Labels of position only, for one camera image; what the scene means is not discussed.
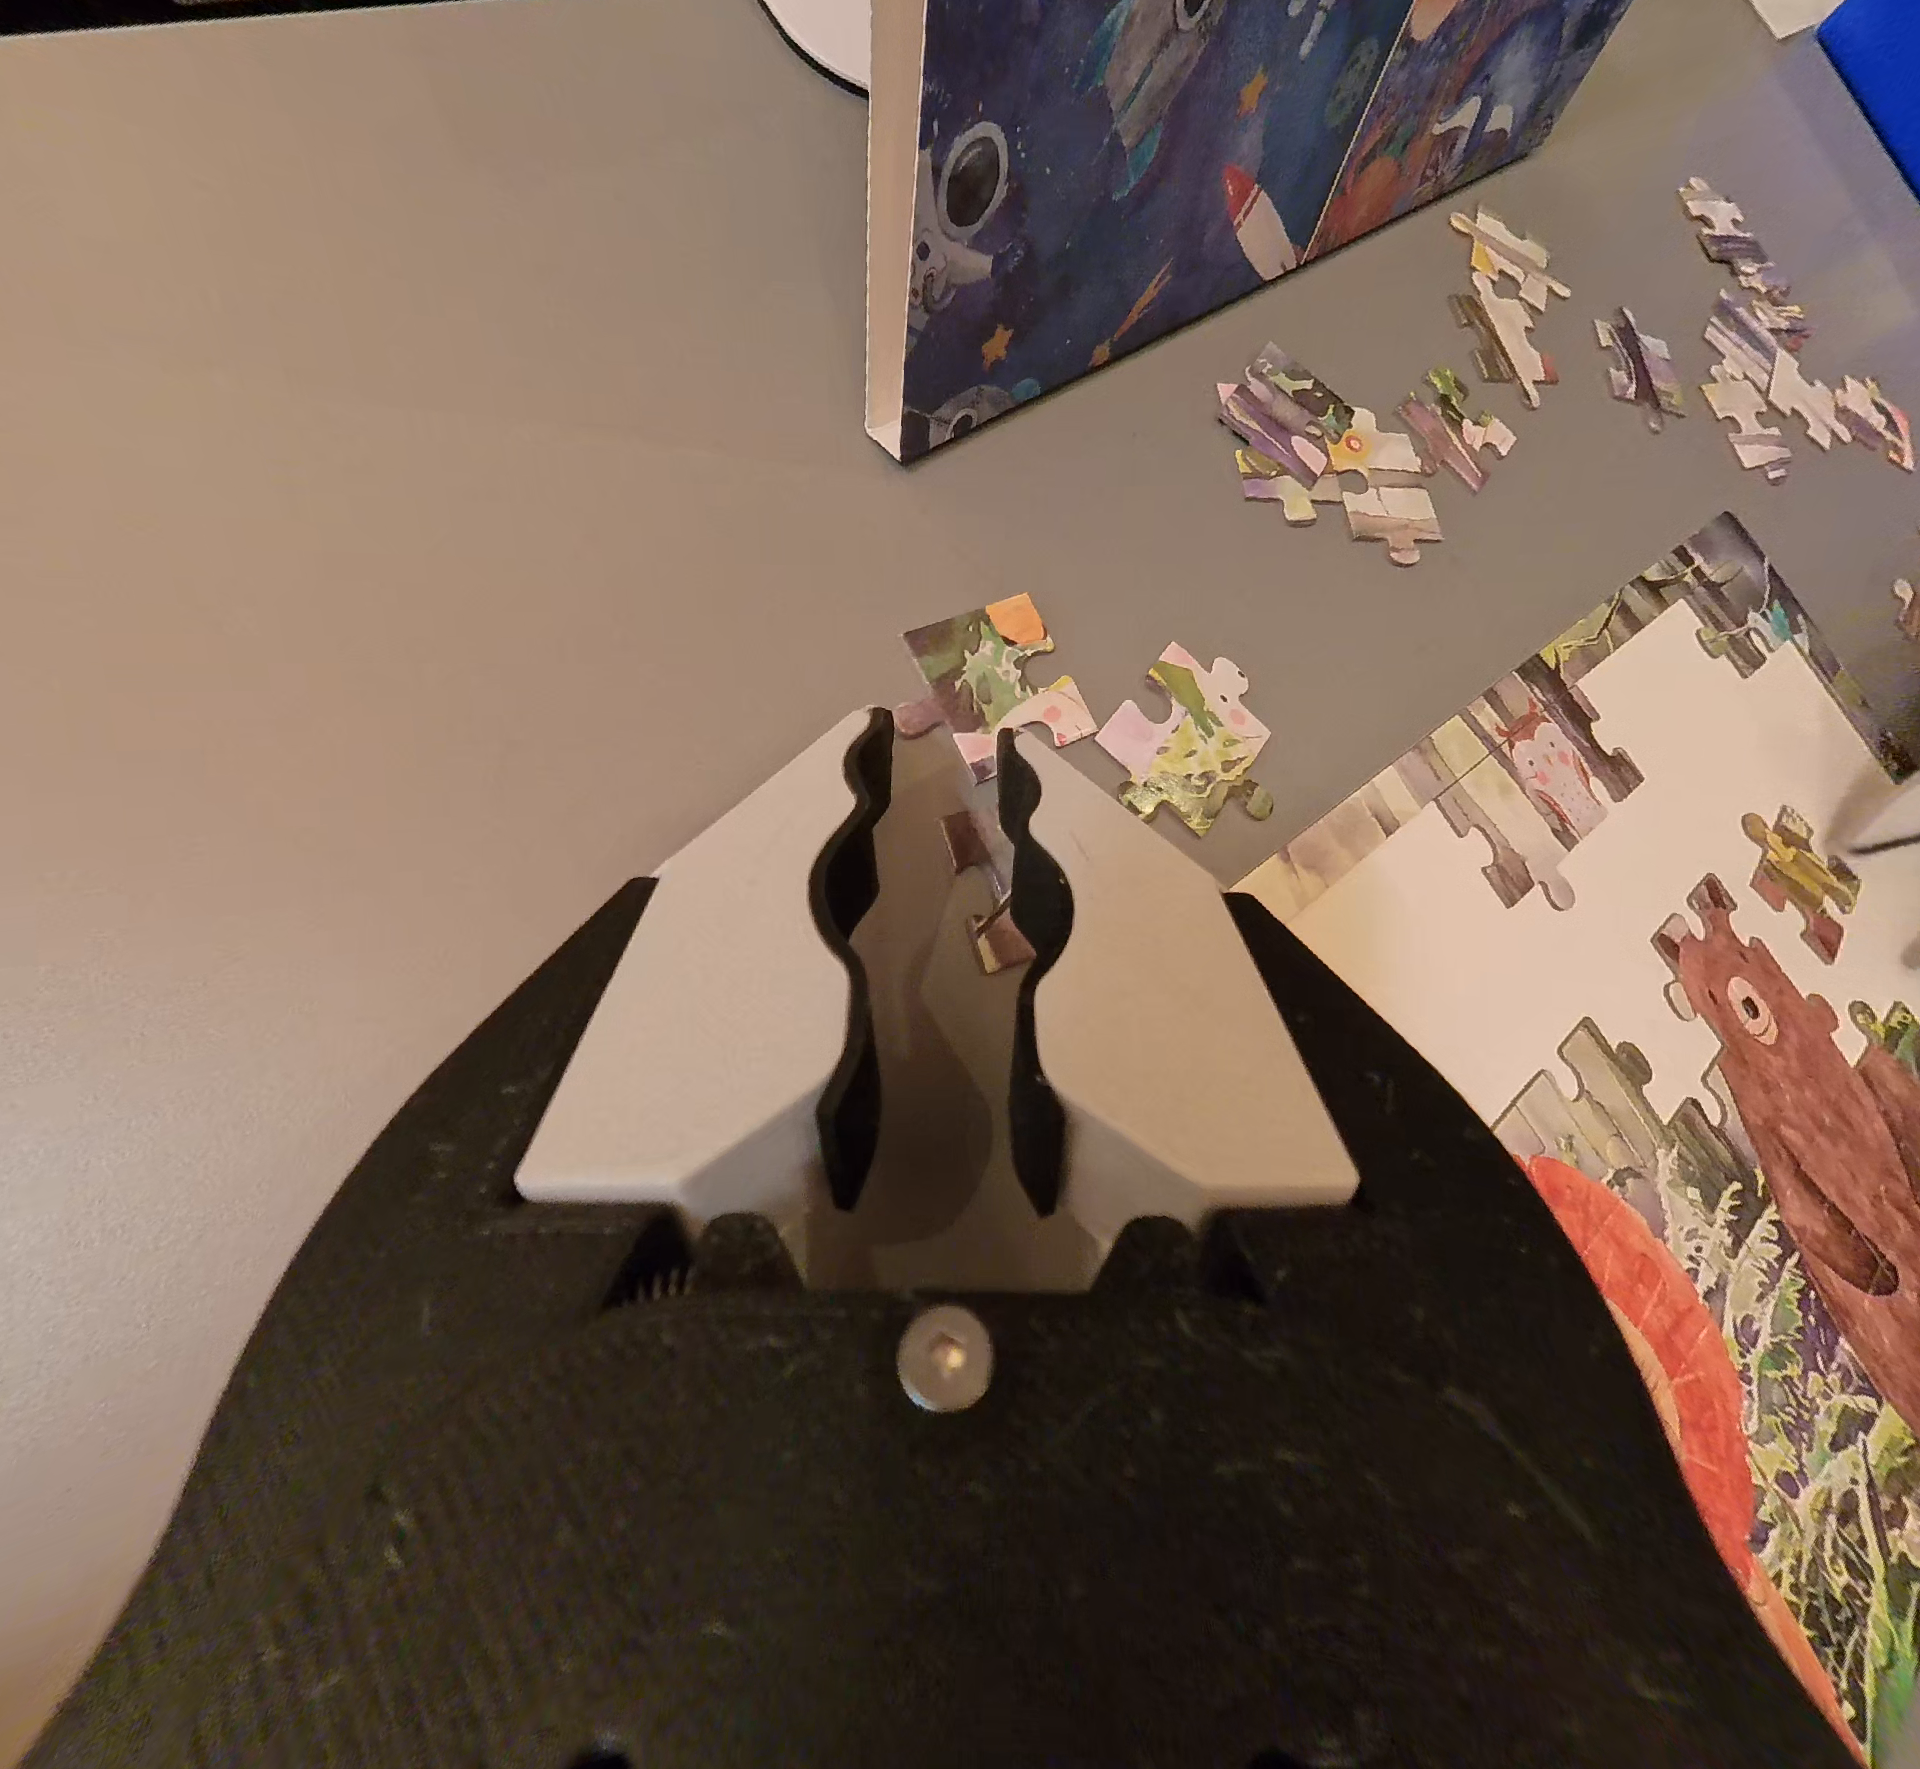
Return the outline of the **partly assembled jigsaw puzzle board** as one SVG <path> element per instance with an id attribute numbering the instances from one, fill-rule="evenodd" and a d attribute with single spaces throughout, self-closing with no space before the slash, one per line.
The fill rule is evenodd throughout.
<path id="1" fill-rule="evenodd" d="M 1915 847 L 1843 810 L 1902 774 L 1724 512 L 1237 879 L 1541 1194 L 1858 1760 L 1915 1714 Z M 1858 876 L 1832 969 L 1751 890 L 1780 803 Z"/>

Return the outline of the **green orange-cornered jigsaw piece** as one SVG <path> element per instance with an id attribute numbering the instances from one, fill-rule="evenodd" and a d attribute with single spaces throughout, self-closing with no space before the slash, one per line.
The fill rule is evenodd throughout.
<path id="1" fill-rule="evenodd" d="M 923 684 L 923 698 L 895 710 L 904 737 L 998 731 L 1005 716 L 1035 698 L 1027 661 L 1052 650 L 1027 593 L 905 627 L 904 647 Z"/>

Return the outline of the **illustrated jigsaw puzzle box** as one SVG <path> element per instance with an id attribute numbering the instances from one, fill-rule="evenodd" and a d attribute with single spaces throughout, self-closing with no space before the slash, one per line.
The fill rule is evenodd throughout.
<path id="1" fill-rule="evenodd" d="M 896 462 L 1529 156 L 1630 0 L 870 0 Z"/>

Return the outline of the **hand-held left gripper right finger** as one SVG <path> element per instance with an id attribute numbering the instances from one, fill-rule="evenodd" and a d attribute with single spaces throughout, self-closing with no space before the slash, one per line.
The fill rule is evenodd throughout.
<path id="1" fill-rule="evenodd" d="M 1014 926 L 1014 1169 L 1073 1226 L 1345 1204 L 1355 1164 L 1225 890 L 1047 743 L 993 746 Z"/>

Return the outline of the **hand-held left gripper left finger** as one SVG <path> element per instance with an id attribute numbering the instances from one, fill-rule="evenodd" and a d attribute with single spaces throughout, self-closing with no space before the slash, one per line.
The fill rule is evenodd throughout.
<path id="1" fill-rule="evenodd" d="M 684 1221 L 863 1203 L 881 1065 L 854 936 L 888 793 L 895 716 L 865 704 L 660 861 L 519 1164 L 524 1203 Z"/>

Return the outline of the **pink green yellow jigsaw piece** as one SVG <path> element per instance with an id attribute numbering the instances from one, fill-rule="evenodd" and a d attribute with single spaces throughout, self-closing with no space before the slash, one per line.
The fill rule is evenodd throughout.
<path id="1" fill-rule="evenodd" d="M 1093 731 L 1093 746 L 1126 772 L 1118 803 L 1135 823 L 1166 810 L 1197 839 L 1214 831 L 1227 803 L 1242 803 L 1249 823 L 1271 823 L 1274 793 L 1254 781 L 1271 731 L 1242 703 L 1248 674 L 1227 658 L 1198 663 L 1166 644 L 1150 663 L 1150 684 L 1166 703 L 1164 718 L 1120 703 Z"/>

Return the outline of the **pale pink jigsaw piece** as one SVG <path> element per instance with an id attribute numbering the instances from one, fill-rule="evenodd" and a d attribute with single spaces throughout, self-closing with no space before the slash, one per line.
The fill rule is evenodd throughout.
<path id="1" fill-rule="evenodd" d="M 977 786 L 993 781 L 998 772 L 998 732 L 1005 731 L 1040 731 L 1052 746 L 1073 746 L 1079 737 L 1093 737 L 1093 716 L 1085 698 L 1078 691 L 1078 680 L 1060 680 L 1021 703 L 1014 703 L 993 726 L 984 731 L 958 731 L 954 746 Z"/>

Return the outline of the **dark purple green jigsaw piece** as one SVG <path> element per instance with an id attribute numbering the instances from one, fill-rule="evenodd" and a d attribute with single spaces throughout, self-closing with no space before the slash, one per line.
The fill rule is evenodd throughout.
<path id="1" fill-rule="evenodd" d="M 1005 839 L 977 810 L 949 810 L 939 839 L 949 847 L 949 876 L 984 890 L 984 902 L 964 914 L 978 971 L 998 976 L 1027 969 L 1035 951 L 1014 921 L 1014 861 Z"/>

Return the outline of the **blue plastic bin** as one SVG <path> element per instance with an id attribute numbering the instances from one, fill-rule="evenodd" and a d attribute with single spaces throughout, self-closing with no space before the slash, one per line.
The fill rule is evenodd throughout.
<path id="1" fill-rule="evenodd" d="M 1907 190 L 1920 192 L 1920 0 L 1843 0 L 1814 38 Z"/>

